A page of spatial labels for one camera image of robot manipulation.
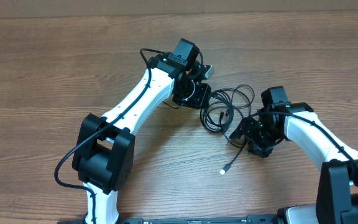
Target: black cable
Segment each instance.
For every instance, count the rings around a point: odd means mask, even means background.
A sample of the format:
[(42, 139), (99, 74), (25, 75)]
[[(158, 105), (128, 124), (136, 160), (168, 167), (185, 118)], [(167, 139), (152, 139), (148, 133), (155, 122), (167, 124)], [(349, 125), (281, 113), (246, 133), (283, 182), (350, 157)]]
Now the black cable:
[(340, 146), (338, 144), (338, 142), (335, 141), (335, 139), (330, 135), (328, 134), (328, 132), (322, 128), (320, 125), (316, 124), (314, 121), (310, 121), (306, 118), (303, 118), (301, 116), (298, 116), (298, 115), (295, 115), (295, 114), (291, 114), (291, 113), (285, 113), (285, 112), (278, 112), (278, 111), (268, 111), (268, 112), (261, 112), (261, 113), (255, 113), (255, 114), (252, 114), (250, 115), (250, 117), (254, 117), (254, 116), (263, 116), (263, 115), (271, 115), (271, 114), (276, 114), (276, 115), (284, 115), (284, 116), (291, 116), (291, 117), (294, 117), (294, 118), (297, 118), (297, 119), (300, 119), (304, 122), (307, 122), (309, 123), (310, 125), (316, 127), (319, 131), (321, 131), (327, 138), (328, 140), (330, 140), (332, 142), (332, 144), (338, 149), (338, 151), (340, 153), (342, 153), (353, 165), (354, 167), (357, 169), (358, 171), (358, 163), (352, 158), (351, 155), (349, 155), (345, 150), (344, 150), (344, 147), (343, 146)]
[(273, 150), (273, 148), (280, 144), (282, 141), (284, 140), (284, 138), (280, 138), (277, 142), (275, 142), (274, 144), (272, 144), (271, 146), (268, 147), (268, 149), (265, 149), (266, 151), (269, 151), (269, 150)]
[(202, 72), (202, 69), (201, 69), (201, 68), (204, 66), (203, 53), (201, 53), (201, 51), (200, 51), (200, 52), (198, 52), (198, 54), (200, 55), (200, 58), (201, 58), (201, 65), (200, 65), (200, 67), (199, 67), (199, 69), (198, 69), (198, 71), (197, 71), (196, 74), (190, 75), (190, 76), (188, 77), (190, 80), (194, 80), (194, 79), (197, 78), (199, 75), (201, 75), (201, 72)]
[(139, 96), (122, 112), (120, 113), (116, 119), (114, 119), (113, 121), (111, 121), (110, 123), (108, 123), (107, 125), (105, 125), (103, 128), (101, 128), (99, 131), (96, 131), (95, 133), (93, 133), (90, 137), (86, 138), (84, 141), (82, 141), (81, 143), (79, 143), (78, 145), (76, 145), (72, 150), (70, 150), (70, 152), (68, 152), (61, 160), (60, 162), (57, 164), (56, 168), (55, 168), (55, 173), (54, 173), (54, 177), (56, 180), (56, 183), (58, 183), (59, 185), (63, 186), (63, 187), (69, 187), (69, 188), (73, 188), (73, 189), (83, 189), (83, 190), (87, 190), (90, 194), (91, 194), (91, 198), (92, 198), (92, 222), (93, 224), (96, 224), (96, 217), (95, 217), (95, 213), (96, 213), (96, 194), (94, 193), (94, 191), (92, 189), (90, 189), (89, 187), (85, 187), (82, 185), (74, 185), (74, 184), (67, 184), (62, 182), (59, 179), (58, 173), (59, 170), (61, 168), (61, 166), (63, 165), (63, 163), (72, 155), (74, 154), (75, 151), (77, 151), (81, 146), (83, 146), (85, 143), (89, 142), (89, 141), (94, 141), (100, 134), (104, 133), (107, 129), (109, 129), (115, 122), (119, 121), (121, 118), (124, 117), (124, 115), (133, 107), (135, 106), (135, 104), (142, 98), (142, 96), (144, 95), (144, 93), (147, 91), (147, 89), (150, 86), (150, 82), (152, 80), (152, 71), (150, 68), (150, 65), (146, 59), (146, 57), (143, 54), (143, 51), (148, 51), (148, 52), (155, 52), (155, 53), (159, 53), (159, 54), (164, 54), (164, 52), (159, 51), (159, 50), (153, 50), (153, 49), (140, 49), (140, 56), (142, 56), (144, 62), (146, 63), (146, 67), (147, 70), (149, 71), (149, 79), (147, 80), (146, 85), (144, 86), (144, 89), (142, 90), (142, 92), (139, 94)]
[[(252, 92), (252, 99), (250, 100), (249, 97), (240, 91), (240, 88), (248, 88)], [(243, 96), (244, 101), (246, 102), (244, 105), (240, 106), (234, 106), (233, 105), (233, 98), (234, 94), (237, 93), (240, 96)], [(210, 103), (207, 108), (201, 108), (200, 109), (200, 121), (201, 124), (204, 126), (205, 129), (207, 129), (211, 133), (222, 133), (223, 136), (226, 138), (228, 143), (230, 143), (232, 146), (239, 149), (239, 152), (236, 154), (235, 158), (228, 164), (226, 164), (225, 168), (223, 169), (223, 174), (230, 169), (231, 164), (237, 159), (237, 157), (242, 152), (243, 148), (247, 144), (247, 140), (244, 139), (244, 142), (241, 146), (238, 146), (234, 144), (227, 136), (226, 131), (229, 129), (230, 124), (232, 123), (234, 119), (234, 111), (238, 112), (241, 116), (241, 118), (244, 118), (244, 115), (241, 112), (241, 109), (248, 108), (249, 115), (251, 114), (251, 104), (255, 99), (255, 92), (254, 89), (252, 89), (249, 85), (239, 85), (236, 88), (223, 88), (220, 90), (213, 91), (209, 94), (209, 100), (215, 99), (216, 101), (213, 103)], [(226, 109), (226, 116), (227, 121), (222, 124), (222, 118), (224, 116), (224, 113), (221, 112), (219, 116), (219, 122), (215, 123), (210, 115), (210, 112), (218, 109)]]
[(166, 103), (166, 102), (164, 102), (164, 101), (163, 101), (162, 103), (164, 103), (165, 105), (171, 107), (172, 109), (180, 109), (180, 108), (182, 108), (183, 105), (184, 105), (184, 103), (182, 103), (180, 106), (174, 107), (174, 106), (171, 106), (171, 105), (169, 105), (168, 103)]

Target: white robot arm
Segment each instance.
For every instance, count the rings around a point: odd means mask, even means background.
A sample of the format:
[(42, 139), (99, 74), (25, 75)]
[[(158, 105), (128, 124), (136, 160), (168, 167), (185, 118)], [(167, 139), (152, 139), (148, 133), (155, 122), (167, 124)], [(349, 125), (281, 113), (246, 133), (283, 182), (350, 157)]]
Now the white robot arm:
[[(151, 71), (152, 81), (150, 82), (150, 88), (145, 92), (141, 100), (132, 107), (122, 119), (114, 124), (115, 127), (119, 129), (129, 128), (130, 133), (136, 135), (151, 112), (172, 94), (175, 79), (170, 78), (167, 72), (158, 68), (151, 69)], [(137, 96), (139, 96), (148, 79), (149, 71), (146, 70), (141, 81), (124, 98), (124, 100), (122, 100), (116, 107), (103, 114), (103, 117), (107, 118), (106, 122), (110, 123), (114, 120), (135, 100)], [(84, 183), (84, 186), (93, 189), (96, 194), (97, 209), (95, 216), (98, 224), (115, 224), (119, 215), (117, 211), (118, 191), (112, 190), (110, 193), (104, 194), (102, 189), (89, 182)], [(92, 209), (93, 201), (91, 199), (91, 194), (88, 192), (88, 214), (85, 219), (86, 223), (92, 223)]]
[[(350, 148), (339, 140), (329, 129), (327, 129), (318, 116), (314, 112), (302, 111), (294, 113), (310, 121), (314, 121), (317, 125), (325, 129), (328, 134), (335, 139), (344, 150), (352, 156), (354, 160), (358, 160), (358, 151)], [(312, 160), (316, 167), (321, 171), (321, 165), (333, 159), (339, 161), (348, 161), (349, 159), (340, 153), (334, 144), (316, 127), (298, 118), (287, 116), (284, 124), (284, 134), (288, 140), (295, 142)]]

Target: wooden table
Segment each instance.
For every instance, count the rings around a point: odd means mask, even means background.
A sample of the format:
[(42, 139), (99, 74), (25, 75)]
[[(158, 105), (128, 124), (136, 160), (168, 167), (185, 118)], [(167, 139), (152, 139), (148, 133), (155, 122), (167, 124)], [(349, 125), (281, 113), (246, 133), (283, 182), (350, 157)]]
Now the wooden table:
[[(251, 85), (256, 111), (262, 91), (283, 85), (358, 150), (358, 11), (0, 20), (0, 223), (85, 214), (85, 192), (55, 183), (57, 162), (88, 113), (101, 116), (140, 80), (139, 49), (173, 50), (181, 37), (215, 66), (213, 90)], [(242, 153), (221, 176), (237, 149), (198, 113), (160, 105), (145, 122), (119, 192), (123, 217), (242, 217), (315, 202), (319, 172), (292, 142), (266, 159)], [(80, 184), (71, 160), (60, 177)]]

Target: black joint housing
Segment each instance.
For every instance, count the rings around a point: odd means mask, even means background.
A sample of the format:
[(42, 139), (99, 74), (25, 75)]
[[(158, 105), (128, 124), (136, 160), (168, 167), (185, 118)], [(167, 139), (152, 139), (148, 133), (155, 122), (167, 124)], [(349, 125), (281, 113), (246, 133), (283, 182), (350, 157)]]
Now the black joint housing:
[(230, 139), (240, 139), (243, 135), (246, 137), (245, 140), (248, 140), (248, 153), (261, 158), (266, 158), (272, 153), (273, 148), (269, 148), (269, 146), (274, 144), (276, 139), (269, 136), (260, 121), (252, 117), (243, 118), (230, 135)]
[(282, 86), (268, 88), (267, 90), (263, 91), (260, 96), (262, 97), (264, 108), (271, 104), (288, 102), (287, 94), (285, 93), (284, 87)]
[(350, 180), (358, 179), (358, 172), (352, 173), (350, 167), (354, 169), (350, 161), (322, 164), (316, 201), (320, 224), (358, 223), (358, 194), (351, 194), (349, 186)]
[[(83, 142), (99, 129), (109, 125), (106, 118), (89, 114), (81, 124), (77, 144)], [(81, 146), (75, 153), (72, 168), (78, 171), (78, 178), (92, 183), (105, 194), (117, 191), (131, 173), (135, 136), (127, 128), (119, 129), (113, 125), (98, 137), (100, 141), (113, 139), (112, 149), (102, 146), (95, 139)]]
[(181, 59), (187, 61), (185, 68), (186, 71), (190, 71), (199, 52), (199, 48), (194, 43), (182, 38), (173, 51), (174, 56), (172, 56), (172, 58), (174, 60), (180, 61)]
[(174, 95), (172, 101), (174, 101), (177, 105), (183, 105), (194, 109), (208, 107), (211, 87), (206, 83), (196, 83), (193, 88), (195, 88), (195, 91), (190, 98), (184, 98), (181, 95)]

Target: metal base plate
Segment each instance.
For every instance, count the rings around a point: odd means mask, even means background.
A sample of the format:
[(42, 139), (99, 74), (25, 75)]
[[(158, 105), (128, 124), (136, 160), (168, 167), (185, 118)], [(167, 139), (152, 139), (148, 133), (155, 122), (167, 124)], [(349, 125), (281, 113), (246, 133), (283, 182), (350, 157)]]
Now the metal base plate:
[[(271, 224), (276, 215), (248, 215), (240, 218), (169, 218), (143, 220), (119, 218), (116, 224)], [(85, 221), (58, 222), (58, 224), (86, 224)]]

